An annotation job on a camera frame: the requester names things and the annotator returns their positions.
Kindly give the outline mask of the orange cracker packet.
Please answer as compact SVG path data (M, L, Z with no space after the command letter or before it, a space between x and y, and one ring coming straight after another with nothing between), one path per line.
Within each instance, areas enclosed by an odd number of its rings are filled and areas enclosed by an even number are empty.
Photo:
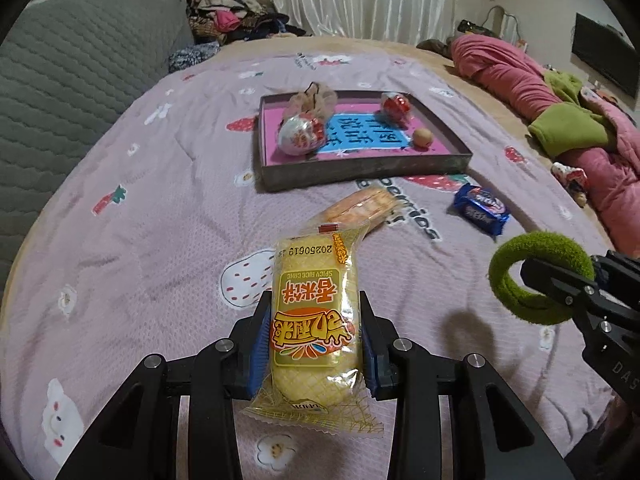
M360 188L322 210L312 217L306 228L315 228L325 224L339 224L346 228L367 226L369 231L376 229L392 214L401 210L401 201L379 185Z

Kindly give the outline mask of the pile of clothes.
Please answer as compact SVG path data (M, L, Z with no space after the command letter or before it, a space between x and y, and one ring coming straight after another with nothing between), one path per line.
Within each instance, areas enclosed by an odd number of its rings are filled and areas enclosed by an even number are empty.
M308 36L288 15L257 0L186 0L186 16L197 44Z

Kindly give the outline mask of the pink quilt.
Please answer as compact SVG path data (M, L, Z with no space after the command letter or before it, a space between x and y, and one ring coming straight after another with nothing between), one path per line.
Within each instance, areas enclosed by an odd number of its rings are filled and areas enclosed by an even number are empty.
M615 247L639 255L639 129L576 76L548 70L483 35L452 40L457 72L509 104L550 159L585 171L590 200Z

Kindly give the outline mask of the blue cookie packet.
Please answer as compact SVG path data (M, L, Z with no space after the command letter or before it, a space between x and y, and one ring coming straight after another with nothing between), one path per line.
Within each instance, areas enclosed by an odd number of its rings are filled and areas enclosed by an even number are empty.
M454 209L492 237L502 234L511 217L509 209L497 196L471 183L463 185L454 194Z

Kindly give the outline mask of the small red white egg toy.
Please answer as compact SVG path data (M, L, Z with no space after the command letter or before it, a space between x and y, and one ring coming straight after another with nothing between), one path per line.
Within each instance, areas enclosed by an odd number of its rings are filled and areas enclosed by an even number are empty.
M399 92L383 92L381 112L390 122L407 125L411 118L411 105L407 97Z

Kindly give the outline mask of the tan walnut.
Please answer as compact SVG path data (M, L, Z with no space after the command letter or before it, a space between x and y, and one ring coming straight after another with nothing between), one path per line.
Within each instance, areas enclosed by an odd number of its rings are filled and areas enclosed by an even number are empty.
M430 129L424 127L416 128L412 133L411 142L417 150L426 151L434 142L434 134Z

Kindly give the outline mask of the purple strawberry bed sheet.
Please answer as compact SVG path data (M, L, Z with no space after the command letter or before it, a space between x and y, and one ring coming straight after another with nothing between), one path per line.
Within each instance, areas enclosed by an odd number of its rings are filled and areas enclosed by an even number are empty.
M510 207L505 237L545 230L592 254L608 249L524 144L417 62L298 54L168 76L67 178L17 261L1 335L1 418L33 477L55 477L147 354L192 356L228 335L269 285L278 239L356 191L349 181L270 194L253 174L260 100L314 80L418 98L471 149L468 176ZM374 312L439 356L484 354L568 452L611 399L582 362L582 335L570 323L528 324L499 304L487 279L498 242L451 211L451 184L382 185L402 208L358 250Z

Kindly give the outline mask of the grey quilted headboard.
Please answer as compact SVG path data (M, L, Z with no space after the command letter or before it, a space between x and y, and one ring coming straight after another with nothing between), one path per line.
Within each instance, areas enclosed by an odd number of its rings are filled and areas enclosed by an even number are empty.
M186 0L47 0L1 44L1 275L101 136L190 46Z

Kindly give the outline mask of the dark floral cloth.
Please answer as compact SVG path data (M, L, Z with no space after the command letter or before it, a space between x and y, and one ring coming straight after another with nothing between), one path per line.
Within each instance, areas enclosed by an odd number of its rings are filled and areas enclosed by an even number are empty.
M168 72L175 73L201 64L215 56L219 51L220 44L217 41L184 47L169 55Z

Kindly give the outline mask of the green fleece blanket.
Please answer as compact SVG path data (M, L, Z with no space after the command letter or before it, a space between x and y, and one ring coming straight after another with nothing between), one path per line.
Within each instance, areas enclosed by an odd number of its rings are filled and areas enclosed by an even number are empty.
M612 122L580 102L582 81L570 73L547 70L544 82L560 102L546 108L529 126L529 133L551 158L571 150L616 149Z

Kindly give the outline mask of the yellow packaged cake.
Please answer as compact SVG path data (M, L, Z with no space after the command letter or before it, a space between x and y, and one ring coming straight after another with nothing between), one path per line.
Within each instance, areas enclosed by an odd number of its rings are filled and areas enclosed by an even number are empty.
M248 416L328 434L383 433L364 392L357 250L368 229L324 224L279 240L268 374Z

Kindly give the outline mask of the green fuzzy hair scrunchie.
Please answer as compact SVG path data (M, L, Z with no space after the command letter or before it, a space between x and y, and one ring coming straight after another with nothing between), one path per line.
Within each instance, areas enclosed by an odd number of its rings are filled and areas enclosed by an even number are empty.
M591 258L559 233L530 232L501 245L491 258L489 285L517 318L537 325L570 320L575 296L594 283Z

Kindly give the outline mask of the shallow box tray pink base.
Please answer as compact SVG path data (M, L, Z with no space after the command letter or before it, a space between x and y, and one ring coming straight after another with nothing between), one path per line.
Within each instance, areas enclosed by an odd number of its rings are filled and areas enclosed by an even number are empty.
M328 142L314 154L290 156L278 148L280 122L289 93L263 96L257 119L255 144L264 189L281 192L292 188L356 179L463 174L472 151L434 110L405 93L411 105L408 127L385 121L382 93L373 90L340 90L336 113L326 126ZM432 146L417 150L411 142L416 128L430 129Z

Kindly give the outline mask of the red white egg toy packet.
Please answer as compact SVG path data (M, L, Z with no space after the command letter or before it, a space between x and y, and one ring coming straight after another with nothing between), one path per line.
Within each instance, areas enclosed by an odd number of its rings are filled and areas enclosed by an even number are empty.
M326 145L324 123L310 113L296 114L282 122L278 133L278 148L290 156L302 156Z

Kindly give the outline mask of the beige mesh scrunchie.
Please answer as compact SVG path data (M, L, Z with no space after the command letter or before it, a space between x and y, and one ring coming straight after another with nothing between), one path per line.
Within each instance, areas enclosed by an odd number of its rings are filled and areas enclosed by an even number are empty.
M282 120L299 114L309 114L325 124L335 113L337 92L322 82L313 81L306 90L297 92L288 100Z

